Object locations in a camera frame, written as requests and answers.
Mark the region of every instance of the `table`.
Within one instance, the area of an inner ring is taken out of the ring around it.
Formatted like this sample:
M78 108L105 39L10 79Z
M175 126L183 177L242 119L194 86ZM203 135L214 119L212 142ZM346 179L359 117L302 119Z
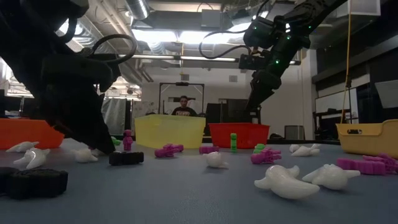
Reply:
M77 164L71 149L84 145L66 139L53 149L44 167L69 172L68 189L57 198L24 201L0 197L1 223L383 223L398 218L398 175L362 175L349 180L346 190L321 188L303 200L286 200L257 189L271 165L252 165L251 151L222 152L230 168L212 169L197 150L175 158L156 159L153 149L137 166L111 167L107 157ZM299 178L344 154L339 146L323 145L317 157L291 157L288 145L277 164L300 167ZM0 152L0 166L13 166L22 154Z

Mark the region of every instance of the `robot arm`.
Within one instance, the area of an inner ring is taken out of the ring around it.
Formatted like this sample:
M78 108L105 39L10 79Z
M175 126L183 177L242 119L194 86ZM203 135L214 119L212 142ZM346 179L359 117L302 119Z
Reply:
M291 59L302 47L309 48L309 35L329 13L347 0L306 0L284 16L274 21L257 16L244 34L248 47L261 47L262 57L243 55L240 69L255 70L253 73L247 109L262 103L274 94L282 84L280 78L290 65Z
M39 102L49 125L109 154L114 145L101 114L104 95L98 95L94 85L106 91L120 76L118 64L134 55L137 43L128 35L114 34L92 49L79 53L69 49L65 43L88 7L88 0L0 0L0 57ZM59 37L55 31L66 19L68 31ZM112 38L133 43L127 56L94 54Z

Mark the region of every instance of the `man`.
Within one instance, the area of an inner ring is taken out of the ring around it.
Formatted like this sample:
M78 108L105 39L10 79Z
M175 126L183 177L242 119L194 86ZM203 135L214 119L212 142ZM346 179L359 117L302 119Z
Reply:
M181 96L180 97L180 104L181 106L175 108L172 115L179 115L179 116L196 116L197 113L192 109L187 107L188 104L188 97Z

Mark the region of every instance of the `white plastic figure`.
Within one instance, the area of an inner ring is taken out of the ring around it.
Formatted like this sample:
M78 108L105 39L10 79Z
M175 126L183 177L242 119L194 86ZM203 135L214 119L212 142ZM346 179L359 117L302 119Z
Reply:
M50 149L46 150L41 150L36 148L28 149L25 152L24 157L14 161L14 164L15 165L28 164L26 166L26 169L33 169L43 165L46 160L47 154L49 153Z
M319 144L313 144L311 147L300 146L292 153L292 156L317 156L319 154L319 149L317 149L317 147L319 146Z
M303 180L332 190L341 190L347 185L349 178L359 175L361 173L358 170L343 170L334 164L325 164L323 167L307 174L303 177Z
M291 153L293 153L293 152L297 151L299 149L299 147L300 147L299 145L293 144L290 146L289 151Z
M319 186L296 179L300 169L298 166L286 169L274 165L267 169L266 177L255 180L254 185L260 189L271 189L273 193L287 199L300 199L319 191Z
M21 142L15 146L12 146L6 152L26 152L28 149L32 149L39 142Z
M211 152L209 154L204 154L206 157L207 164L213 168L228 168L228 163L223 162L221 158L221 153Z
M76 162L96 162L98 159L91 154L90 149L73 150Z

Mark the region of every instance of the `orange bin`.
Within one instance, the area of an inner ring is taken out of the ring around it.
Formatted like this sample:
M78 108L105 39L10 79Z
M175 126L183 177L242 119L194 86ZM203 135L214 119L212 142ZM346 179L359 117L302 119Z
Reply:
M24 141L39 142L36 148L53 149L61 145L63 134L42 120L0 119L0 149L9 149Z

